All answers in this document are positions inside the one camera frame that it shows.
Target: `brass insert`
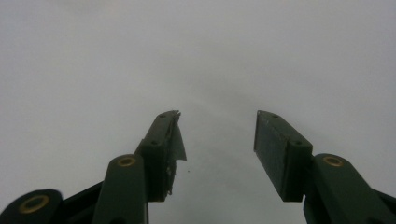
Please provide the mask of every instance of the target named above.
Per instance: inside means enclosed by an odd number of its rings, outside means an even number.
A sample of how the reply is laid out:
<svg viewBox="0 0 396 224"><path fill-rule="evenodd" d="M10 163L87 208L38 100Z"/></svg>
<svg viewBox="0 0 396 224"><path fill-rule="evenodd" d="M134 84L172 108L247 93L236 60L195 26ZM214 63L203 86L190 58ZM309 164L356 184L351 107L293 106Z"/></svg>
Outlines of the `brass insert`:
<svg viewBox="0 0 396 224"><path fill-rule="evenodd" d="M32 198L24 201L20 205L20 213L22 214L31 214L36 212L46 206L46 204L50 201L50 197L47 195L36 195Z"/></svg>
<svg viewBox="0 0 396 224"><path fill-rule="evenodd" d="M118 165L122 167L132 166L136 162L134 157L123 157L119 159Z"/></svg>
<svg viewBox="0 0 396 224"><path fill-rule="evenodd" d="M335 158L333 156L327 156L323 158L323 160L330 166L340 167L344 165L344 163L340 159Z"/></svg>

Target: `screw hole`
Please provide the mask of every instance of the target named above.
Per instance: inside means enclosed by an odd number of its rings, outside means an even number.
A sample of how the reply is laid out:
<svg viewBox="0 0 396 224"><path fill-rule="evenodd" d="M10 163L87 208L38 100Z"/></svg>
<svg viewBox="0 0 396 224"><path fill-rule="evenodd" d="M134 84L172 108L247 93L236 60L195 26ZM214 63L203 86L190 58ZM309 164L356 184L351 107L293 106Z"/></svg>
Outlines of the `screw hole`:
<svg viewBox="0 0 396 224"><path fill-rule="evenodd" d="M20 213L31 214L46 206L49 201L50 197L47 195L33 196L32 198L26 200L24 203L21 204Z"/></svg>
<svg viewBox="0 0 396 224"><path fill-rule="evenodd" d="M125 224L126 221L122 217L116 217L113 220L110 221L109 224Z"/></svg>

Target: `metal pin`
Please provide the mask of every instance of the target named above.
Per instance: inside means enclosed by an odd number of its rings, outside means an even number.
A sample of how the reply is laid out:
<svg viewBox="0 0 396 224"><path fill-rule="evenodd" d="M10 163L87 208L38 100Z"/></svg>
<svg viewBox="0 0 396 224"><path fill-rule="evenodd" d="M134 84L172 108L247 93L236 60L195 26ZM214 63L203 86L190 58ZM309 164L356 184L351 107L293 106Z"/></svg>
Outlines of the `metal pin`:
<svg viewBox="0 0 396 224"><path fill-rule="evenodd" d="M340 167L344 165L344 163L340 159L335 158L333 156L327 156L323 158L323 160L330 166Z"/></svg>
<svg viewBox="0 0 396 224"><path fill-rule="evenodd" d="M122 167L132 166L136 162L134 157L123 157L118 161L118 165Z"/></svg>

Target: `round fastener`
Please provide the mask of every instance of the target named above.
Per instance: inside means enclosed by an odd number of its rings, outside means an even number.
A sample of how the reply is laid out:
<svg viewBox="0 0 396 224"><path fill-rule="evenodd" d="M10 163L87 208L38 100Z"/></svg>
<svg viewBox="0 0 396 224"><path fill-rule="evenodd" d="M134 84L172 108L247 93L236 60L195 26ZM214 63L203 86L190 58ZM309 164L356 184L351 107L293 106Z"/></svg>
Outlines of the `round fastener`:
<svg viewBox="0 0 396 224"><path fill-rule="evenodd" d="M50 197L47 195L36 195L31 197L30 199L24 201L20 205L20 213L22 214L31 214L34 213L50 202Z"/></svg>
<svg viewBox="0 0 396 224"><path fill-rule="evenodd" d="M344 163L340 159L335 158L333 156L324 157L323 161L329 164L330 166L335 166L335 167L340 167L344 165Z"/></svg>
<svg viewBox="0 0 396 224"><path fill-rule="evenodd" d="M122 157L118 161L118 165L122 167L132 166L136 163L136 159L134 157Z"/></svg>

